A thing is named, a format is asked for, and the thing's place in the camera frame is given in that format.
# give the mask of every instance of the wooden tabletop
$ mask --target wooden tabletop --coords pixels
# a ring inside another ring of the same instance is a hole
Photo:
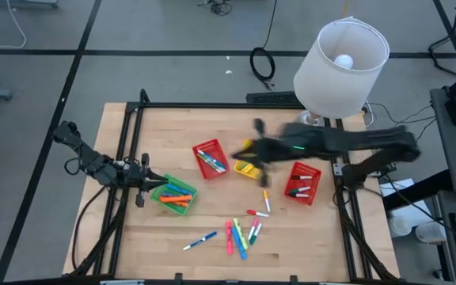
[[[104,107],[94,149],[115,157],[125,104],[110,103]],[[168,173],[198,190],[198,196],[185,216],[179,216],[150,200],[146,206],[135,206],[136,189],[132,189],[124,223],[116,277],[121,279],[173,279],[183,273],[184,279],[238,279],[287,281],[297,275],[299,281],[348,281],[340,220],[332,202],[333,175],[329,161],[301,161],[322,171],[312,206],[303,205],[283,195],[292,161],[272,164],[268,189],[272,206],[270,218],[261,218],[263,226],[256,243],[249,247],[247,260],[238,251],[226,254],[225,221],[237,217],[248,234],[253,216],[247,209],[266,212],[262,188],[255,180],[233,171],[230,154],[240,150],[245,139],[255,137],[253,119],[267,124],[267,133],[293,121],[297,110],[270,109],[206,109],[146,108],[139,135],[137,158],[150,155],[150,167],[161,175]],[[131,121],[125,155],[129,152],[135,122]],[[365,129],[361,115],[344,119],[344,128]],[[204,180],[198,169],[192,146],[218,139],[225,152],[230,171],[213,180]],[[351,161],[363,160],[369,151],[351,153]],[[79,210],[100,189],[93,179],[85,182]],[[378,190],[378,182],[368,179],[366,187]],[[77,262],[80,262],[97,241],[105,211],[107,193],[95,200],[80,225]],[[382,200],[373,193],[359,191],[359,207],[364,233],[369,246],[381,262],[398,276],[397,262]],[[188,251],[182,248],[217,230],[218,235]],[[354,254],[358,248],[354,245]],[[104,268],[112,245],[107,245]],[[71,272],[70,251],[64,272]],[[358,273],[361,266],[356,258]]]

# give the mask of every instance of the lamp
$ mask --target lamp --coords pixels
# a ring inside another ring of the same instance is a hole
[[[360,112],[389,56],[385,37],[353,17],[323,27],[294,76],[294,92],[307,109],[297,121],[322,125],[321,116]]]

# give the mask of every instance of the red plastic basket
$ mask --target red plastic basket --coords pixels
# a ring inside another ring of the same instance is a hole
[[[313,179],[295,180],[291,179],[293,175],[312,176]],[[293,165],[293,169],[291,170],[290,178],[288,178],[288,183],[286,185],[286,189],[284,190],[284,195],[292,200],[310,206],[313,204],[314,197],[316,196],[317,185],[320,182],[320,178],[320,170],[312,168],[300,162],[295,162],[295,164]],[[306,186],[310,186],[310,189],[301,193],[309,194],[309,197],[291,197],[288,195],[290,190]]]
[[[198,155],[198,150],[202,150],[204,153],[210,155],[218,162],[221,162],[224,166],[226,171],[219,173],[212,169],[207,163],[202,161]],[[196,161],[198,162],[199,170],[202,172],[203,178],[205,179],[212,179],[214,177],[218,177],[224,173],[227,173],[229,170],[228,161],[226,160],[225,154],[222,152],[221,145],[217,139],[212,139],[208,142],[204,142],[199,144],[198,146],[193,147],[193,154],[195,155]]]

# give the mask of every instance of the green basket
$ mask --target green basket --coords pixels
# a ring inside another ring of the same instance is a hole
[[[196,197],[196,192],[197,192],[196,189],[187,185],[186,183],[182,182],[181,180],[178,180],[177,178],[170,176],[169,174],[165,174],[165,178],[168,178],[169,184],[175,184],[176,186],[179,186],[185,190],[188,190],[191,193],[192,198],[191,198],[191,201],[189,201],[188,206],[182,207],[182,206],[176,205],[174,203],[163,203],[162,201],[159,200],[159,196],[161,196],[163,192],[168,192],[170,194],[184,195],[182,193],[176,192],[176,191],[168,188],[167,184],[162,185],[162,186],[156,188],[155,190],[153,190],[152,196],[150,198],[152,200],[158,202],[159,204],[161,204],[163,207],[166,207],[166,208],[170,209],[171,211],[176,212],[179,215],[186,215],[189,207],[191,206],[191,204],[193,203],[193,200]]]

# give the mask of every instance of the concrete floor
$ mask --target concrete floor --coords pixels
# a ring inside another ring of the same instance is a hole
[[[102,0],[87,43],[88,49],[251,50],[263,44],[273,1],[233,0],[233,12],[217,17],[196,7],[200,0]],[[278,2],[269,50],[305,51],[319,29],[340,16],[343,0]],[[26,49],[76,49],[94,0],[61,0],[57,10],[17,7],[14,12],[28,36]],[[456,0],[442,0],[450,19]],[[349,15],[379,29],[393,52],[422,52],[446,35],[432,0],[351,0]],[[4,6],[0,8],[0,44],[21,39]],[[441,51],[452,52],[450,44]],[[25,194],[52,113],[70,69],[69,55],[0,55],[0,88],[14,92],[0,101],[0,257]],[[275,58],[275,91],[293,89],[302,58]],[[456,59],[442,64],[456,70]],[[403,119],[429,104],[428,90],[456,78],[432,66],[430,59],[390,59],[369,101],[386,105]],[[73,120],[90,144],[106,102],[137,100],[145,88],[152,101],[244,102],[247,93],[266,92],[244,56],[84,56],[78,68],[63,120]],[[372,128],[391,127],[374,106]],[[422,116],[431,115],[428,109]],[[419,133],[425,123],[409,129]],[[419,141],[423,151],[412,164],[400,164],[396,179],[424,179],[446,168],[437,127]],[[63,163],[72,153],[53,145],[44,167],[21,239],[6,280],[59,276],[67,254],[85,178],[71,177]],[[413,237],[395,241],[404,278],[421,283],[439,268],[434,246]]]

